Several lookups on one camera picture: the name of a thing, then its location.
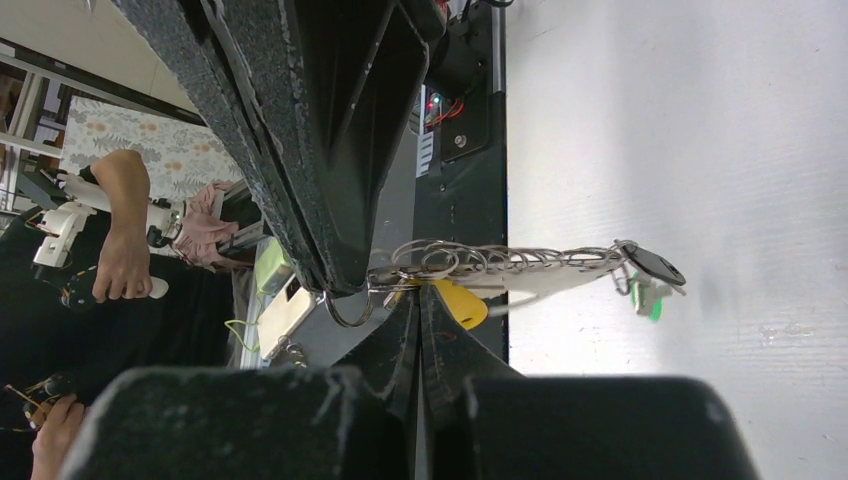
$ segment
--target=green wire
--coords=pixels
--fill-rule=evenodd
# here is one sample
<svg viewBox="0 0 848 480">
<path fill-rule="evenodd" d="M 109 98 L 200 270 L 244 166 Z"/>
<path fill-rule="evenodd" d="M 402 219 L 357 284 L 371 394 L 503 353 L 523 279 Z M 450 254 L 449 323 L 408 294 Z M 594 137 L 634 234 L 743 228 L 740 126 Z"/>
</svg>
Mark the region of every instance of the green wire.
<svg viewBox="0 0 848 480">
<path fill-rule="evenodd" d="M 259 351 L 259 343 L 257 342 L 257 344 L 254 345 L 253 347 L 248 347 L 247 343 L 245 343 L 245 341 L 244 341 L 244 336 L 242 336 L 242 334 L 240 334 L 238 332 L 238 330 L 236 330 L 235 327 L 233 326 L 235 324 L 244 325 L 245 327 L 247 327 L 247 326 L 256 325 L 256 322 L 247 323 L 244 320 L 227 320 L 226 322 L 224 322 L 224 326 L 227 327 L 227 330 L 233 332 L 233 335 L 236 336 L 239 343 L 241 344 L 241 346 L 245 350 L 247 350 L 248 352 L 251 352 L 251 353 L 258 352 Z"/>
</svg>

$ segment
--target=keychain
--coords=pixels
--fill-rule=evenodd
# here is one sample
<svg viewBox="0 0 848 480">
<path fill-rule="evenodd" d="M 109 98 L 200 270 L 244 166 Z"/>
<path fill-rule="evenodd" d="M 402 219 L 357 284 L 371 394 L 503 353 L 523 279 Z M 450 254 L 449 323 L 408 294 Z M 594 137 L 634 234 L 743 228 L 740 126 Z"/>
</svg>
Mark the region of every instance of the keychain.
<svg viewBox="0 0 848 480">
<path fill-rule="evenodd" d="M 420 261 L 404 264 L 402 259 L 410 254 L 418 254 Z M 342 319 L 332 299 L 325 295 L 327 309 L 339 325 L 364 324 L 373 311 L 371 294 L 390 294 L 384 306 L 391 310 L 403 292 L 416 290 L 424 283 L 436 286 L 455 318 L 473 319 L 464 325 L 469 329 L 484 318 L 505 315 L 606 276 L 612 277 L 620 295 L 631 297 L 637 315 L 654 321 L 659 319 L 664 298 L 674 293 L 686 294 L 682 289 L 686 279 L 673 264 L 630 240 L 616 240 L 609 248 L 564 251 L 499 245 L 470 247 L 442 240 L 415 240 L 395 250 L 391 263 L 369 272 L 366 280 L 369 300 L 357 322 Z M 630 276 L 628 265 L 635 268 L 636 275 Z M 481 301 L 507 292 L 522 292 L 529 298 L 492 307 Z M 485 314 L 481 314 L 480 305 L 486 307 Z"/>
</svg>

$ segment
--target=black shirt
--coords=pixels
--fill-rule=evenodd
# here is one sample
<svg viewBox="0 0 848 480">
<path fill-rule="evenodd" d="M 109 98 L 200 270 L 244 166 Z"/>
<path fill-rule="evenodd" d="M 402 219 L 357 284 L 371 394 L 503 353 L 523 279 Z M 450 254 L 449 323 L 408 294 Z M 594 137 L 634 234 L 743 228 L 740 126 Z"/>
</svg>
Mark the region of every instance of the black shirt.
<svg viewBox="0 0 848 480">
<path fill-rule="evenodd" d="M 95 182 L 86 169 L 80 176 Z M 59 290 L 35 279 L 32 260 L 44 234 L 15 219 L 0 237 L 0 387 L 34 385 L 71 371 L 77 395 L 90 404 L 124 370 L 137 366 L 222 366 L 232 318 L 229 275 L 153 256 L 151 274 L 168 282 L 160 300 L 107 300 L 83 313 L 61 304 Z M 66 270 L 96 265 L 109 231 L 109 215 L 88 217 Z M 0 428 L 26 428 L 21 401 L 0 391 Z M 0 430 L 0 477 L 28 478 L 34 433 Z"/>
</svg>

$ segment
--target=white wall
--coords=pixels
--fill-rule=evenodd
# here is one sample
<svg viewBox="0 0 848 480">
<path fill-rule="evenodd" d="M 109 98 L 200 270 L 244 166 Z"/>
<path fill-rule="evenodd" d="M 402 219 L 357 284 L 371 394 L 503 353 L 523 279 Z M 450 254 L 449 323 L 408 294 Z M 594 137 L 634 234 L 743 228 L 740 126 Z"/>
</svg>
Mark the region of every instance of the white wall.
<svg viewBox="0 0 848 480">
<path fill-rule="evenodd" d="M 510 244 L 633 239 L 690 293 L 516 311 L 512 364 L 705 379 L 763 478 L 846 478 L 845 2 L 517 0 L 507 36 Z"/>
<path fill-rule="evenodd" d="M 2 0 L 0 37 L 196 112 L 167 67 L 109 0 Z"/>
</svg>

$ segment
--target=green tag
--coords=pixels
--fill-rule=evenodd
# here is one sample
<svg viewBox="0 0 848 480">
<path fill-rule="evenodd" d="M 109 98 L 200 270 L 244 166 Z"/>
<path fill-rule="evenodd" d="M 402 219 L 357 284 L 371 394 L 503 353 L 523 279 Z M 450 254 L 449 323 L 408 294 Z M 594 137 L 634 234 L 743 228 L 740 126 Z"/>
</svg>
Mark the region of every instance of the green tag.
<svg viewBox="0 0 848 480">
<path fill-rule="evenodd" d="M 636 277 L 638 277 L 638 276 L 639 276 L 638 273 L 633 274 L 632 280 L 636 280 Z M 632 282 L 632 285 L 633 285 L 633 288 L 630 290 L 630 303 L 632 303 L 633 306 L 636 306 L 636 289 L 637 288 L 644 288 L 644 287 L 641 287 L 639 285 L 639 282 L 636 282 L 636 281 Z M 648 316 L 648 318 L 650 318 L 652 322 L 657 323 L 657 322 L 660 321 L 661 316 L 662 316 L 662 298 L 660 298 L 659 300 L 657 300 L 654 303 L 654 310 L 651 312 L 651 315 Z"/>
</svg>

